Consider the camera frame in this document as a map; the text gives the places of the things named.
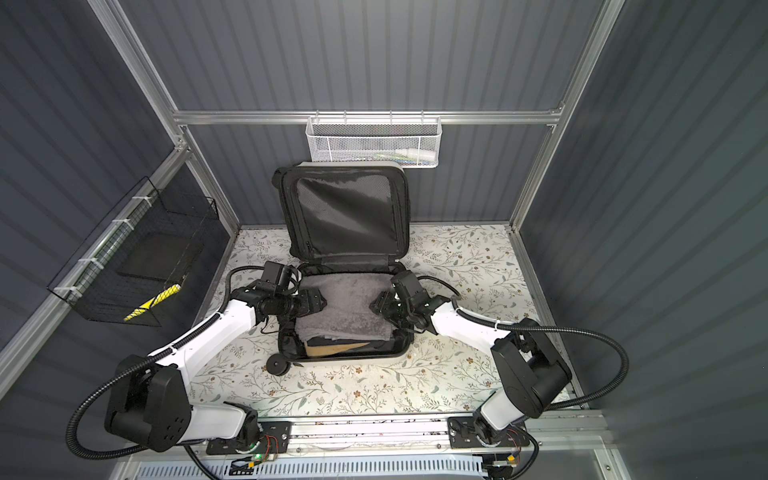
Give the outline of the grey towel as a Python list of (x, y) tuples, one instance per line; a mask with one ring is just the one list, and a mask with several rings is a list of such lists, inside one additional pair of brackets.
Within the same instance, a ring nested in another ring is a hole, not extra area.
[(317, 288), (327, 305), (319, 312), (298, 317), (295, 331), (301, 341), (315, 337), (329, 340), (386, 341), (394, 327), (370, 309), (388, 290), (391, 276), (381, 273), (337, 273), (305, 277), (303, 289)]

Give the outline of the tan shorts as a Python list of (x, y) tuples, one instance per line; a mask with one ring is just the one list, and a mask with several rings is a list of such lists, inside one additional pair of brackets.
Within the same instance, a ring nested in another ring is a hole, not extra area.
[(306, 355), (310, 358), (324, 358), (346, 352), (358, 351), (369, 345), (369, 342), (339, 342), (318, 337), (314, 338), (311, 342), (305, 342), (304, 349)]

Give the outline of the black carry-on suitcase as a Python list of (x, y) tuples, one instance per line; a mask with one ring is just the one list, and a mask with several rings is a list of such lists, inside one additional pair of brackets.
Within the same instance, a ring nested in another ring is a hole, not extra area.
[[(404, 171), (392, 162), (305, 162), (275, 171), (290, 253), (305, 277), (337, 273), (404, 271), (410, 246), (410, 200)], [(396, 329), (386, 341), (365, 341), (358, 351), (324, 358), (306, 355), (297, 318), (279, 316), (278, 352), (268, 360), (275, 375), (305, 362), (377, 360), (407, 352), (415, 333)]]

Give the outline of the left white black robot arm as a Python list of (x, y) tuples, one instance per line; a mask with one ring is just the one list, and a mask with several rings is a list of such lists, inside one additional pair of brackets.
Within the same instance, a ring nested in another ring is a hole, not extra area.
[[(222, 306), (206, 320), (146, 357), (125, 358), (112, 379), (91, 393), (75, 410), (65, 430), (65, 443), (75, 456), (108, 460), (146, 450), (165, 452), (208, 440), (227, 440), (249, 454), (263, 441), (257, 412), (247, 406), (195, 404), (192, 380), (202, 368), (240, 335), (271, 316), (290, 318), (322, 311), (327, 301), (316, 287), (302, 288), (300, 272), (268, 262), (261, 277), (230, 291)], [(84, 446), (78, 429), (87, 410), (107, 395), (104, 428), (129, 441), (117, 450)]]

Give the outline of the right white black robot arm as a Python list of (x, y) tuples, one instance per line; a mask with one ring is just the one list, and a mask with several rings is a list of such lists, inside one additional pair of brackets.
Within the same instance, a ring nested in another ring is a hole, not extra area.
[[(627, 351), (607, 335), (543, 326), (527, 317), (512, 323), (492, 319), (460, 306), (455, 296), (430, 295), (421, 284), (424, 279), (410, 271), (395, 275), (389, 289), (371, 302), (370, 309), (395, 327), (448, 337), (491, 359), (501, 387), (475, 411), (470, 429), (484, 445), (499, 443), (508, 428), (546, 411), (602, 398), (617, 389), (629, 374)], [(618, 372), (596, 391), (558, 402), (556, 397), (571, 383), (573, 373), (552, 343), (552, 334), (580, 336), (607, 345), (619, 358)]]

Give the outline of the yellow black striped item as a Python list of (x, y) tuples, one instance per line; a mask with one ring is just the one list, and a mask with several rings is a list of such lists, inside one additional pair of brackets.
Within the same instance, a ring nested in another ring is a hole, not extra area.
[(152, 308), (154, 308), (156, 305), (159, 305), (160, 303), (164, 302), (165, 300), (171, 298), (172, 296), (178, 294), (181, 291), (182, 287), (179, 283), (173, 284), (170, 287), (166, 288), (162, 292), (158, 293), (157, 295), (153, 296), (143, 304), (141, 304), (139, 307), (135, 308), (130, 314), (128, 314), (124, 321), (130, 321), (136, 317), (139, 317), (147, 312), (149, 312)]

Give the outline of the white tube in basket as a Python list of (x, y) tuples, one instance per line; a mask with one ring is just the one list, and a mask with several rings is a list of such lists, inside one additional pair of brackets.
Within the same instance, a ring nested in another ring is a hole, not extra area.
[(411, 166), (416, 165), (431, 168), (438, 164), (438, 154), (434, 150), (403, 148), (381, 153), (380, 156), (389, 161), (395, 161)]

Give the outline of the white perforated vent panel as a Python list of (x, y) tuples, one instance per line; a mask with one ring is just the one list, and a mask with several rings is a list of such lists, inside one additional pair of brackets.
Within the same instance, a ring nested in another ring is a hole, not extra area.
[(482, 461), (473, 456), (416, 455), (288, 458), (245, 468), (232, 460), (208, 461), (219, 479), (482, 479)]

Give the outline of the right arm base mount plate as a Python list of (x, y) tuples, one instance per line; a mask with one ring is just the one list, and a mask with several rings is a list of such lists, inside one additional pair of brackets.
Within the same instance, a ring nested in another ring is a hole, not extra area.
[(528, 447), (530, 440), (520, 425), (494, 429), (481, 417), (453, 416), (447, 419), (449, 442), (454, 449)]

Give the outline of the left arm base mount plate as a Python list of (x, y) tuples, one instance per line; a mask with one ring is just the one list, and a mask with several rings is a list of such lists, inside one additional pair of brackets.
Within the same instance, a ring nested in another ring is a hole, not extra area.
[(259, 422), (251, 439), (214, 439), (206, 446), (207, 455), (280, 455), (287, 452), (292, 433), (291, 422)]

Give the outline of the aluminium front rail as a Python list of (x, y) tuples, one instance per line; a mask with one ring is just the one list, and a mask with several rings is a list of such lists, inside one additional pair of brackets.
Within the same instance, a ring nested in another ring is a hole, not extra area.
[(596, 450), (614, 444), (598, 410), (562, 410), (528, 419), (483, 443), (470, 414), (391, 414), (264, 418), (260, 427), (278, 440), (280, 458), (324, 455), (485, 454), (542, 450)]

